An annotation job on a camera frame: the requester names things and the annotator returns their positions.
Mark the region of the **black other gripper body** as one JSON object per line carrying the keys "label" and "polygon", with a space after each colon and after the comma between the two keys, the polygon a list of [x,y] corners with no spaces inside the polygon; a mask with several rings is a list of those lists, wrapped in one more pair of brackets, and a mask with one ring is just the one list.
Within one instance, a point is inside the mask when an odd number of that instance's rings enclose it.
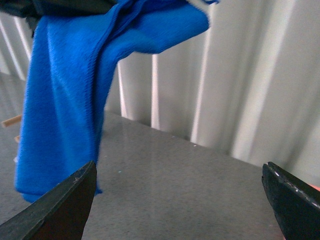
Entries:
{"label": "black other gripper body", "polygon": [[2,13],[26,20],[32,34],[43,16],[86,17],[106,14],[115,0],[2,0]]}

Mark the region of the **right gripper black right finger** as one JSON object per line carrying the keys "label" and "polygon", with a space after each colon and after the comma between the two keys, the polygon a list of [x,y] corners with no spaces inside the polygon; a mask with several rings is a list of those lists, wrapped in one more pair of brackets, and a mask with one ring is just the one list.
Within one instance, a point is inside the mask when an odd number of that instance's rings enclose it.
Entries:
{"label": "right gripper black right finger", "polygon": [[286,240],[320,238],[320,191],[273,162],[262,167],[262,185]]}

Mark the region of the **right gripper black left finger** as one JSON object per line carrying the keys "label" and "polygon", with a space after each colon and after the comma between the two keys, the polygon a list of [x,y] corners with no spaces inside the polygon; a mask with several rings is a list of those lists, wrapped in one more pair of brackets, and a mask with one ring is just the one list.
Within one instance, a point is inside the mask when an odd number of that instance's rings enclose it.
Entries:
{"label": "right gripper black left finger", "polygon": [[0,226],[2,240],[80,240],[97,186],[93,161]]}

